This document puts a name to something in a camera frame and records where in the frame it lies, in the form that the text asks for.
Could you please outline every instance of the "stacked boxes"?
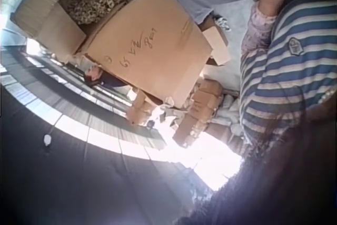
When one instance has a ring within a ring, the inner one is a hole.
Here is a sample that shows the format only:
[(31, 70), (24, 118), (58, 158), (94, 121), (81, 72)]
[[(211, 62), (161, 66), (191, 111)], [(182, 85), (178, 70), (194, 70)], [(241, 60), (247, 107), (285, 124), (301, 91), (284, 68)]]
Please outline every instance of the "stacked boxes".
[(155, 108), (156, 105), (148, 101), (146, 94), (138, 90), (136, 99), (126, 111), (126, 118), (132, 125), (143, 125), (151, 117)]
[(192, 96), (193, 105), (179, 125), (173, 139), (180, 146), (190, 146), (203, 132), (219, 107), (223, 88), (214, 80), (203, 80)]

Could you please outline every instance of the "person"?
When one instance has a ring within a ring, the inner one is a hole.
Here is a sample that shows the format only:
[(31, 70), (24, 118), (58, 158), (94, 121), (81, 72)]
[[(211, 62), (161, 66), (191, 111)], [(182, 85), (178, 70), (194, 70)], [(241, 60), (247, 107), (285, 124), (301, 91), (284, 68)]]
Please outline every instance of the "person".
[(242, 43), (240, 118), (246, 139), (258, 142), (279, 114), (277, 138), (337, 85), (336, 0), (260, 0)]
[(97, 65), (92, 66), (84, 72), (84, 82), (89, 87), (98, 84), (102, 84), (106, 88), (123, 87), (127, 85), (124, 81), (103, 71)]
[(336, 0), (259, 0), (242, 43), (240, 171), (176, 224), (335, 224)]

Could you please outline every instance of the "cardboard box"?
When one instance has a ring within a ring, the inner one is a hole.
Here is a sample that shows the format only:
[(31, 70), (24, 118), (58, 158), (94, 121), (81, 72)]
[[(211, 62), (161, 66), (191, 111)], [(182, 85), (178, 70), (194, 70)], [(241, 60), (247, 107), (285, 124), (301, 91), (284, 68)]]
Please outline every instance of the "cardboard box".
[(201, 122), (207, 123), (210, 122), (211, 118), (213, 117), (214, 109), (198, 102), (194, 102), (189, 110), (189, 115)]
[(144, 104), (140, 108), (143, 112), (147, 112), (149, 114), (152, 114), (152, 112), (156, 109), (156, 106), (149, 103), (148, 101), (144, 101)]
[(181, 107), (212, 48), (177, 0), (133, 0), (94, 36), (85, 53), (104, 70)]
[(204, 79), (201, 81), (199, 90), (207, 93), (211, 93), (215, 96), (220, 96), (223, 93), (222, 85), (215, 80)]
[(172, 139), (180, 146), (189, 146), (206, 128), (207, 124), (204, 124), (187, 114), (179, 124)]
[(151, 117), (150, 113), (144, 112), (141, 109), (134, 108), (133, 106), (130, 106), (126, 111), (126, 119), (132, 125), (145, 124), (150, 117)]
[(55, 53), (61, 62), (68, 62), (85, 40), (86, 35), (57, 3), (58, 0), (22, 0), (11, 21), (27, 37), (35, 39)]
[(213, 122), (209, 124), (205, 132), (220, 141), (228, 141), (232, 135), (230, 127)]
[(99, 24), (83, 29), (87, 37), (58, 1), (23, 0), (12, 21), (60, 61), (77, 50), (126, 83), (183, 106), (212, 48), (177, 0), (119, 3)]
[(137, 91), (137, 96), (135, 98), (135, 100), (132, 102), (132, 107), (134, 108), (141, 108), (145, 102), (146, 99), (146, 95), (144, 92), (142, 92), (141, 90)]
[(200, 30), (208, 40), (212, 47), (211, 59), (208, 65), (223, 65), (228, 62), (231, 57), (228, 51), (228, 40), (220, 27), (218, 27), (213, 17), (209, 16), (199, 25)]
[(194, 93), (192, 100), (194, 100), (194, 103), (209, 107), (211, 109), (216, 109), (219, 106), (218, 96), (200, 90), (197, 90)]

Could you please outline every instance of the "person in dark clothing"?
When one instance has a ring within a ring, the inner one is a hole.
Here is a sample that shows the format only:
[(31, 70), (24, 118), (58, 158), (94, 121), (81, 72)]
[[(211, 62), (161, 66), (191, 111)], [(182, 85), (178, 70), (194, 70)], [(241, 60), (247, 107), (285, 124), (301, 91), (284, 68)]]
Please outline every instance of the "person in dark clothing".
[(84, 72), (84, 82), (89, 87), (94, 87), (98, 84), (106, 87), (123, 87), (127, 85), (122, 80), (110, 75), (106, 71), (103, 71), (98, 66), (92, 66)]

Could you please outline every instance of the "small cardboard box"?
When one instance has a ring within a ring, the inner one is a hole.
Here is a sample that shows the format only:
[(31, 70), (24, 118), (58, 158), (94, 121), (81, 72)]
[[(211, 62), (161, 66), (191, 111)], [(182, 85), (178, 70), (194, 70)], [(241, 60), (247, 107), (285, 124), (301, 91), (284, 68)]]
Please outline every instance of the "small cardboard box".
[(151, 117), (150, 113), (144, 112), (141, 109), (134, 108), (133, 106), (130, 106), (126, 110), (126, 119), (132, 125), (142, 125), (142, 124), (145, 124), (150, 117)]
[(180, 146), (191, 145), (199, 134), (207, 128), (207, 124), (186, 114), (172, 139)]
[(207, 106), (211, 109), (216, 109), (219, 106), (218, 96), (200, 90), (197, 90), (194, 93), (192, 100), (194, 101), (194, 103), (200, 104), (202, 106)]
[(215, 96), (220, 96), (223, 93), (222, 85), (215, 80), (204, 79), (201, 81), (199, 90), (207, 93), (211, 93)]
[(212, 47), (211, 58), (207, 61), (208, 65), (223, 65), (231, 57), (228, 51), (228, 40), (220, 27), (216, 25), (213, 17), (209, 16), (199, 25), (200, 30)]
[(203, 123), (207, 123), (214, 115), (214, 109), (209, 108), (198, 102), (194, 102), (189, 110), (189, 115)]
[(22, 0), (11, 21), (65, 63), (86, 38), (58, 0)]
[(132, 107), (151, 114), (157, 105), (152, 103), (142, 90), (138, 90), (136, 99), (132, 102)]

